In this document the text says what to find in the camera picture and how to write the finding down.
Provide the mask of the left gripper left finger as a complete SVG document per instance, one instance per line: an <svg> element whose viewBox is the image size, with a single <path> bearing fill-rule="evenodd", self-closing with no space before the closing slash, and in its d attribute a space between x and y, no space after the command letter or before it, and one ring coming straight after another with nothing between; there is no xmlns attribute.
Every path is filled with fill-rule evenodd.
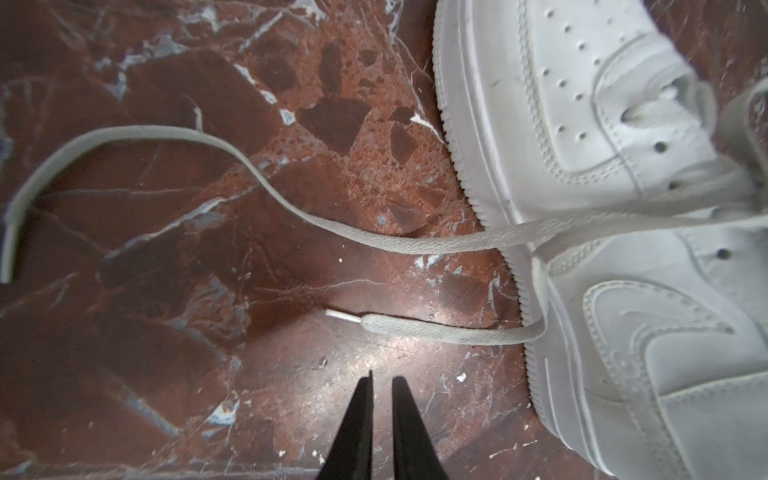
<svg viewBox="0 0 768 480"><path fill-rule="evenodd" d="M373 374L359 379L317 480L370 480L373 449Z"/></svg>

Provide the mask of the white sneaker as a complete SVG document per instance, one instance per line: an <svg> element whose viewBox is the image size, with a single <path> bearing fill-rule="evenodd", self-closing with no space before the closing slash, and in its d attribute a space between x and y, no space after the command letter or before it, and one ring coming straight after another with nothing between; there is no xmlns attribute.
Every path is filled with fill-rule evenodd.
<svg viewBox="0 0 768 480"><path fill-rule="evenodd" d="M639 1L441 1L452 160L544 427L620 479L767 475L767 155Z"/></svg>

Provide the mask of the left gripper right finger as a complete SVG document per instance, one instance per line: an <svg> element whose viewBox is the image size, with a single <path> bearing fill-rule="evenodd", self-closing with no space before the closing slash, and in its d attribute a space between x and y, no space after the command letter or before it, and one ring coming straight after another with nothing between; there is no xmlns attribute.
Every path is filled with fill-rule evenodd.
<svg viewBox="0 0 768 480"><path fill-rule="evenodd" d="M448 480L402 376L392 379L392 435L396 480Z"/></svg>

